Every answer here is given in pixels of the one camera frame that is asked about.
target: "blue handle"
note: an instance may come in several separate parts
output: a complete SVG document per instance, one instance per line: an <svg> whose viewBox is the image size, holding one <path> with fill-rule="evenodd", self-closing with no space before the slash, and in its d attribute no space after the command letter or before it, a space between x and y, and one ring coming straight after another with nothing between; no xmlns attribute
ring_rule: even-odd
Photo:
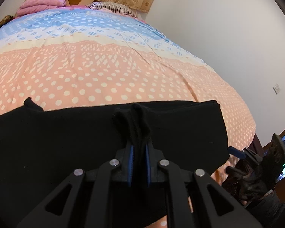
<svg viewBox="0 0 285 228"><path fill-rule="evenodd" d="M245 159L246 158L246 154L232 146L227 148L228 153L239 158L239 159Z"/></svg>

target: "pillow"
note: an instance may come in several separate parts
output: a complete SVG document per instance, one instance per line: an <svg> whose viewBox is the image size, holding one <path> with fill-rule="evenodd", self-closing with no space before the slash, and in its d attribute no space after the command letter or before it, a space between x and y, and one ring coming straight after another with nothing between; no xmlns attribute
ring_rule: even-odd
<svg viewBox="0 0 285 228"><path fill-rule="evenodd" d="M65 6L65 7L59 7L58 9L63 9L63 10L74 10L74 9L83 9L83 10L90 10L89 7L84 6L84 5L70 5L70 6Z"/></svg>
<svg viewBox="0 0 285 228"><path fill-rule="evenodd" d="M16 13L16 17L23 16L23 15L30 14L30 13L37 13L37 12L48 10L48 9L54 9L54 8L57 8L57 6L36 5L36 6L31 6L31 7L26 7L26 8L20 8L18 9Z"/></svg>
<svg viewBox="0 0 285 228"><path fill-rule="evenodd" d="M120 13L125 15L130 15L134 18L137 17L136 11L128 8L125 5L114 3L114 2L92 2L90 5L87 5L90 9L102 10L113 13Z"/></svg>
<svg viewBox="0 0 285 228"><path fill-rule="evenodd" d="M67 4L67 0L26 0L20 8L27 8L36 5L51 5L63 7Z"/></svg>

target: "pink folded blanket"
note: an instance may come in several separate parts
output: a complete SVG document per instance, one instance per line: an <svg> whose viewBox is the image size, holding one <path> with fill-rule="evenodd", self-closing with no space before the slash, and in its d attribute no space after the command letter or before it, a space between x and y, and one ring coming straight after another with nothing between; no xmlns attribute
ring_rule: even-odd
<svg viewBox="0 0 285 228"><path fill-rule="evenodd" d="M57 6L52 6L52 5L35 5L35 6L31 6L31 7L20 8L20 9L18 9L18 11L16 13L16 17L23 16L23 15L30 14L30 13L37 13L37 12L40 12L40 11L53 9L53 8L57 8Z"/></svg>
<svg viewBox="0 0 285 228"><path fill-rule="evenodd" d="M32 7L37 5L51 5L63 7L67 4L67 0L26 0L20 8Z"/></svg>

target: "white polka dots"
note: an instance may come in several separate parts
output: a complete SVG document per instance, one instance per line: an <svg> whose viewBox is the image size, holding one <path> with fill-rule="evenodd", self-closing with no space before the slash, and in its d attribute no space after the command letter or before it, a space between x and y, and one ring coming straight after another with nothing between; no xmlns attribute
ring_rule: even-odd
<svg viewBox="0 0 285 228"><path fill-rule="evenodd" d="M94 96L89 96L88 99L89 99L90 102L94 102L95 101L95 97Z"/></svg>
<svg viewBox="0 0 285 228"><path fill-rule="evenodd" d="M160 225L161 226L166 226L167 225L167 221L164 220L164 221L160 222Z"/></svg>
<svg viewBox="0 0 285 228"><path fill-rule="evenodd" d="M78 101L79 101L79 98L77 98L77 97L72 98L72 103L73 104L77 104Z"/></svg>
<svg viewBox="0 0 285 228"><path fill-rule="evenodd" d="M111 96L106 96L106 97L105 97L105 100L106 100L106 101L112 101L112 97L111 97Z"/></svg>
<svg viewBox="0 0 285 228"><path fill-rule="evenodd" d="M55 102L56 106L60 106L62 104L62 100L61 99L58 99L56 102Z"/></svg>

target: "bed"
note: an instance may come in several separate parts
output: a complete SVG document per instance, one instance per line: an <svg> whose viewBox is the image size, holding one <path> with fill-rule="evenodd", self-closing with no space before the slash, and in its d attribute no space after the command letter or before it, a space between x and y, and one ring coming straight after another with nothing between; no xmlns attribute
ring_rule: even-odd
<svg viewBox="0 0 285 228"><path fill-rule="evenodd" d="M68 0L87 4L93 0ZM45 111L143 101L215 99L229 145L248 147L255 122L245 102L203 60L141 20L51 9L0 29L0 115L31 97ZM230 159L212 177L221 184ZM166 226L166 218L149 227Z"/></svg>

